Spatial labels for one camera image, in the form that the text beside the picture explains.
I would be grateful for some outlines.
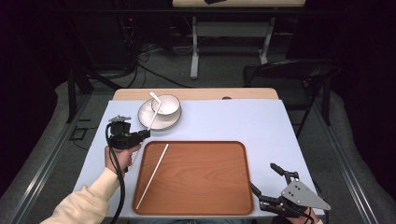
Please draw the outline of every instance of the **human hand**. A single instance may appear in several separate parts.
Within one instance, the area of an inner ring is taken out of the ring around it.
[[[122,176],[125,176],[125,168],[129,167],[132,165],[132,154],[139,150],[142,146],[139,144],[135,147],[127,148],[127,149],[114,149],[114,152],[116,154],[117,160],[119,161],[120,164],[120,169]],[[113,160],[114,162],[114,157],[110,153],[110,148],[107,146],[105,147],[105,167],[114,172],[114,174],[117,173],[116,168],[114,167],[113,163],[111,162]]]
[[[318,216],[315,214],[314,210],[312,208],[307,208],[305,209],[305,214],[311,216],[314,219],[314,223],[318,223],[320,219]],[[310,220],[306,221],[306,217],[300,216],[300,217],[286,217],[286,219],[291,222],[292,224],[310,224]]]

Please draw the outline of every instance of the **sleeve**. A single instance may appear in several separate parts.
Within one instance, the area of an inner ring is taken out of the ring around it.
[[[119,186],[117,175],[105,168],[90,187],[69,194],[41,223],[101,223],[108,211],[108,200]]]

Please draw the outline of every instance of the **chopstick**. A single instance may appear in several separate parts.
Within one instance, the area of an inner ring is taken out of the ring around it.
[[[149,185],[151,184],[152,178],[154,177],[155,173],[157,172],[158,167],[160,166],[160,163],[161,163],[161,161],[163,160],[163,156],[165,155],[166,150],[168,149],[168,147],[169,147],[169,144],[166,144],[165,148],[163,149],[163,154],[161,155],[160,160],[158,161],[157,166],[155,167],[154,172],[152,173],[151,178],[150,178],[149,181],[148,181],[148,185],[146,186],[146,189],[145,189],[145,191],[143,192],[143,195],[142,195],[142,197],[140,198],[140,201],[139,201],[139,203],[137,204],[136,209],[139,209],[139,206],[140,206],[140,204],[142,203],[143,198],[145,197],[146,192],[147,192],[148,189],[149,189]]]

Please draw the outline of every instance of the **table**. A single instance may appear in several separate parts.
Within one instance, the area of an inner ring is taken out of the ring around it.
[[[151,132],[142,148],[151,141],[239,141],[247,149],[247,163],[250,181],[263,194],[280,196],[287,184],[284,177],[270,168],[274,162],[289,171],[299,172],[301,180],[313,191],[311,176],[299,148],[289,117],[282,102],[272,89],[140,89],[118,90],[109,101],[98,132],[81,170],[75,190],[90,185],[103,170],[105,129],[108,120],[117,115],[131,116],[131,132],[144,129],[137,120],[137,110],[146,100],[149,92],[157,95],[174,94],[181,100],[182,118],[171,129]],[[232,100],[221,100],[231,97]],[[134,154],[134,165],[125,176],[126,196],[120,218],[175,218],[172,216],[139,216],[132,210],[135,183],[137,181],[143,153]],[[108,216],[112,217],[118,206],[120,190],[110,199]],[[249,218],[272,218],[275,214],[260,210],[258,200],[253,196],[254,209]],[[323,211],[316,210],[320,216]],[[183,216],[177,218],[214,218]]]
[[[173,0],[173,7],[303,7],[305,0],[227,0],[207,4],[204,0]],[[270,44],[275,18],[268,21],[229,22],[198,21],[192,17],[192,61],[191,78],[198,78],[198,36],[263,36],[262,49],[259,49],[261,63],[267,63],[266,54]]]

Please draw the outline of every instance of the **wooden tray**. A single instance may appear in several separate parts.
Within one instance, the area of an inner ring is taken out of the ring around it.
[[[166,151],[148,191],[149,179]],[[240,142],[154,141],[146,145],[134,193],[139,215],[245,216],[253,210],[245,146]]]

